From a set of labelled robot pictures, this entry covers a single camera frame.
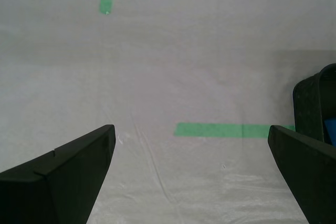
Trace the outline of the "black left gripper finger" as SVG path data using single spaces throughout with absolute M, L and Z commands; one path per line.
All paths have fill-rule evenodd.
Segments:
M 1 172 L 1 223 L 87 223 L 115 139 L 115 127 L 104 125 Z
M 279 125 L 268 145 L 308 223 L 335 223 L 335 147 Z

